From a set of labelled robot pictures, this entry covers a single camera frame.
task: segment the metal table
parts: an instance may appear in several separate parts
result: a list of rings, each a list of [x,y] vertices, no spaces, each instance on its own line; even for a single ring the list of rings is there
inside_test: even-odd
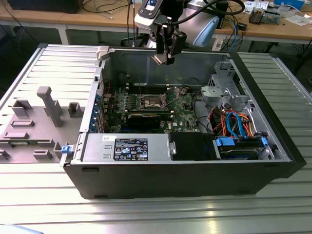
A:
[[[43,105],[36,97],[39,84],[49,84],[61,105],[79,100],[85,106],[96,50],[72,45],[37,49],[0,102],[1,131],[13,114],[14,99]],[[45,234],[311,232],[311,100],[291,74],[261,75],[266,64],[280,66],[278,59],[240,55],[308,163],[291,178],[275,180],[256,195],[85,200],[58,163],[0,164],[0,224]]]

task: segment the motherboard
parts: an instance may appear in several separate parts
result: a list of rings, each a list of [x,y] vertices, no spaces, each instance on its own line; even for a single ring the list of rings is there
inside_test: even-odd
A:
[[[96,132],[199,132],[187,88],[119,87],[103,95]]]

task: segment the workbench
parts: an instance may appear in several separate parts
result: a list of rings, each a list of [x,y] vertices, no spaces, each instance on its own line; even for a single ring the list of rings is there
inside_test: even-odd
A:
[[[113,2],[110,0],[97,0],[97,5]],[[126,1],[120,1],[113,6],[107,6],[102,9],[112,9],[125,5]],[[126,32],[127,31],[127,7],[113,11],[113,19],[108,19],[97,13],[90,13],[80,9],[77,14],[66,14],[59,12],[41,12],[41,11],[15,11],[6,3],[11,14],[23,25],[27,27],[55,28],[59,32],[62,44],[70,44],[66,31],[68,29],[90,30],[90,31],[110,31]],[[94,5],[89,3],[87,9],[94,11]],[[312,11],[312,7],[304,6],[303,11]],[[248,14],[242,13],[236,15],[239,22],[248,25],[244,40],[269,41],[283,43],[300,43],[307,44],[312,38],[312,25],[298,26],[285,19],[281,20],[279,25],[261,24],[255,25],[248,22]],[[129,26],[133,27],[133,16],[130,14]],[[0,24],[18,26],[18,23],[5,10],[0,3]],[[229,22],[224,22],[221,29],[217,29],[214,38],[224,40],[233,33]]]
[[[0,134],[13,114],[10,106],[16,99],[44,105],[36,95],[41,85],[51,86],[51,95],[61,106],[71,101],[86,106],[98,67],[96,51],[95,46],[38,48],[0,101]],[[259,69],[273,63],[267,54],[240,56],[246,64],[257,62]],[[270,96],[270,105],[291,131],[290,136],[307,162],[290,178],[274,180],[256,195],[86,200],[59,163],[0,163],[0,224],[22,225],[45,234],[311,232],[312,101],[286,71],[289,78],[271,74],[272,78],[267,79],[265,74],[259,74],[256,81]]]

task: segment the power supply label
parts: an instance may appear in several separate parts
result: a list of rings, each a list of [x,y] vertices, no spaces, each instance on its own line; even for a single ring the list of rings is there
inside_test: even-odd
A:
[[[147,161],[147,139],[116,139],[114,148],[115,161]]]

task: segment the green circuit board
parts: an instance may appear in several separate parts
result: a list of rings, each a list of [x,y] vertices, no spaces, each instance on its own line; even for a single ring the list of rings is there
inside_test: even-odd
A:
[[[176,87],[164,95],[130,94],[124,88],[113,90],[102,104],[110,133],[199,132],[192,110],[192,94]],[[127,125],[129,115],[157,115],[160,127],[132,129]]]

